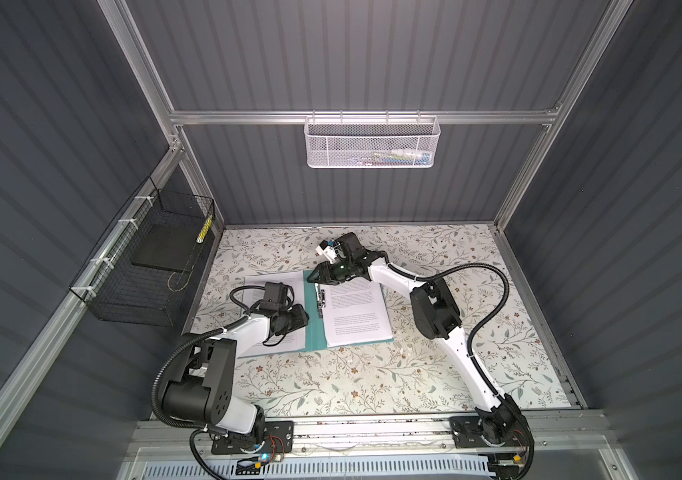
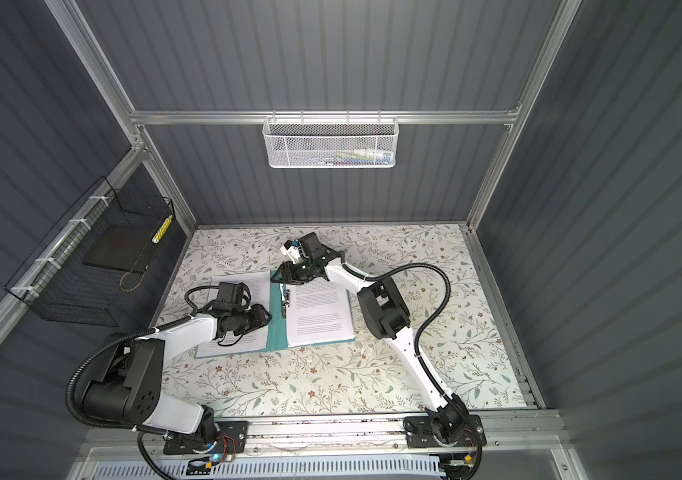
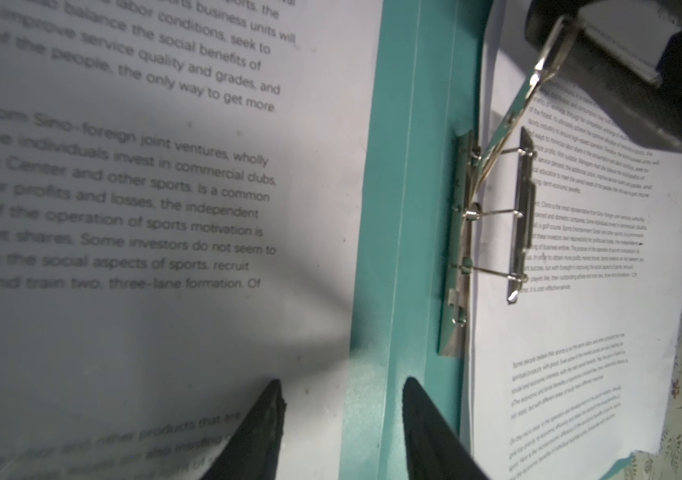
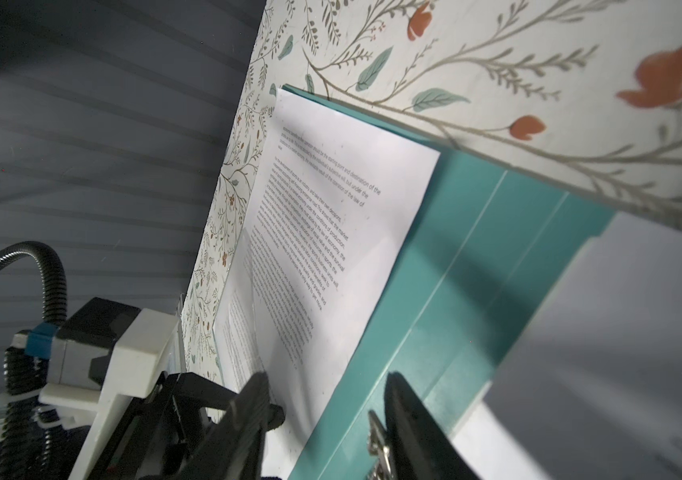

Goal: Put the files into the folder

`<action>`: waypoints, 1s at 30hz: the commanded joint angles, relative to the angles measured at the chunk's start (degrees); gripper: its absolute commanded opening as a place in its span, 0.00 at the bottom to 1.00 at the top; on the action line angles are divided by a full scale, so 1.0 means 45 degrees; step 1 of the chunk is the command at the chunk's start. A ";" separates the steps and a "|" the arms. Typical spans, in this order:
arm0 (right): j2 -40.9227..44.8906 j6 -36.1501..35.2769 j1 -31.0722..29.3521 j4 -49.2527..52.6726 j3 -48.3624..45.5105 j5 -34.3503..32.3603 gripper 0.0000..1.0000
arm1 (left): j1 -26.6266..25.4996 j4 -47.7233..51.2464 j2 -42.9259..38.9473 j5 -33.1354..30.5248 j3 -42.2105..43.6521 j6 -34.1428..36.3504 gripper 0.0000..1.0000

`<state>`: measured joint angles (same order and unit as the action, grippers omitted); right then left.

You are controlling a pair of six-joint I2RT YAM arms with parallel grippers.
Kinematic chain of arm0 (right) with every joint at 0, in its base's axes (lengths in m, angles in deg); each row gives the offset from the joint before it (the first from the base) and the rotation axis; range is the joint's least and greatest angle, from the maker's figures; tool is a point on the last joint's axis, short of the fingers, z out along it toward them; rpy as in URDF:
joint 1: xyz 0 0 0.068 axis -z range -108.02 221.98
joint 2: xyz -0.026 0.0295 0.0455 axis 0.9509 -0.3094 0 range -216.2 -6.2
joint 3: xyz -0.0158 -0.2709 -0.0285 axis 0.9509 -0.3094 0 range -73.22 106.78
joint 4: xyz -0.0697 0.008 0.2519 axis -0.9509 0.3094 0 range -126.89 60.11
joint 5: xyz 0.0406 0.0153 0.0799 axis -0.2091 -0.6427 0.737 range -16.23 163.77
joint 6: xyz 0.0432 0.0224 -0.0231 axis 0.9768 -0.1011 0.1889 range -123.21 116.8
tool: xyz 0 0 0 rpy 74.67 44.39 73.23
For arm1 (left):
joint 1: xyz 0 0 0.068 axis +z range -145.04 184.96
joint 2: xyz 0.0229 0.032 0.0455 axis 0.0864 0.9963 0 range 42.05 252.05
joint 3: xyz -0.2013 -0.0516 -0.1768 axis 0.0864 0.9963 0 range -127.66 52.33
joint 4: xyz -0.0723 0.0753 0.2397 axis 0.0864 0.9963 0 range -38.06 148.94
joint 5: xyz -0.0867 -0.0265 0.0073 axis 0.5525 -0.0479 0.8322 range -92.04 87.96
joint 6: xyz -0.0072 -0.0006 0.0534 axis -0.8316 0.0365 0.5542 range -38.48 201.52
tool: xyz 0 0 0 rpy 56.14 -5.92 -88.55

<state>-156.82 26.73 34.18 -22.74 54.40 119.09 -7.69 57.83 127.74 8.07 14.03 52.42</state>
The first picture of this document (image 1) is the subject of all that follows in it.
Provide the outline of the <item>teal paper folder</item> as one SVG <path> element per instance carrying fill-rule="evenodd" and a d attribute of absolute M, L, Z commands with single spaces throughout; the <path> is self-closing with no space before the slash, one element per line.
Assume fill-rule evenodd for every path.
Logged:
<path fill-rule="evenodd" d="M 315 285 L 306 281 L 309 273 L 302 271 L 304 274 L 304 288 L 305 288 L 305 302 L 304 306 L 309 314 L 310 320 L 306 330 L 306 347 L 300 352 L 314 352 L 325 350 L 329 347 L 326 343 L 323 320 L 319 318 L 317 312 L 316 290 Z"/>

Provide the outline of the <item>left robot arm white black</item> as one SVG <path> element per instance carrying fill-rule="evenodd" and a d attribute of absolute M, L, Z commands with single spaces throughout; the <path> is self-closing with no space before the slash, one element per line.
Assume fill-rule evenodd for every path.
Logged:
<path fill-rule="evenodd" d="M 263 297 L 245 306 L 236 321 L 181 337 L 151 387 L 151 409 L 161 422 L 225 434 L 245 447 L 264 441 L 264 410 L 233 393 L 236 360 L 257 344 L 279 345 L 287 334 L 306 327 L 309 316 L 284 283 L 233 291 L 257 289 Z"/>

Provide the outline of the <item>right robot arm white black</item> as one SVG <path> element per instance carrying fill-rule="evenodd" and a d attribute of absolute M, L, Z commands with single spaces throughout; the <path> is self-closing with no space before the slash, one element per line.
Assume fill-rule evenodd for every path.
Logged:
<path fill-rule="evenodd" d="M 516 439 L 528 450 L 533 449 L 533 435 L 520 407 L 473 351 L 475 336 L 501 312 L 510 295 L 509 279 L 499 268 L 474 262 L 433 275 L 417 275 L 392 263 L 386 252 L 364 247 L 353 232 L 322 241 L 316 252 L 325 260 L 309 275 L 310 283 L 338 286 L 364 278 L 410 300 L 417 330 L 444 351 L 469 388 L 479 417 L 479 434 L 485 443 L 501 447 Z M 498 304 L 469 332 L 462 325 L 460 308 L 445 281 L 446 276 L 466 269 L 488 270 L 502 283 Z"/>

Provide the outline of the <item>printed paper sheet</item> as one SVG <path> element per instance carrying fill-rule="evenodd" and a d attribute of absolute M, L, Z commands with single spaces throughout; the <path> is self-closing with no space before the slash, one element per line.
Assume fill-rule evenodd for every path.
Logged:
<path fill-rule="evenodd" d="M 302 271 L 246 277 L 242 287 L 237 287 L 235 292 L 231 294 L 232 299 L 242 294 L 242 297 L 239 299 L 239 305 L 243 308 L 243 313 L 248 316 L 244 332 L 238 337 L 238 341 L 243 342 L 243 347 L 238 347 L 238 354 L 240 356 L 294 352 L 301 351 L 306 347 L 306 330 L 308 325 L 284 336 L 269 335 L 269 320 L 256 312 L 256 306 L 263 298 L 264 285 L 267 282 L 281 282 L 290 285 L 294 291 L 292 294 L 294 302 L 301 304 L 307 312 L 304 306 L 305 288 Z"/>
<path fill-rule="evenodd" d="M 394 338 L 381 286 L 356 278 L 337 286 L 321 285 L 323 326 L 329 347 L 389 342 Z"/>

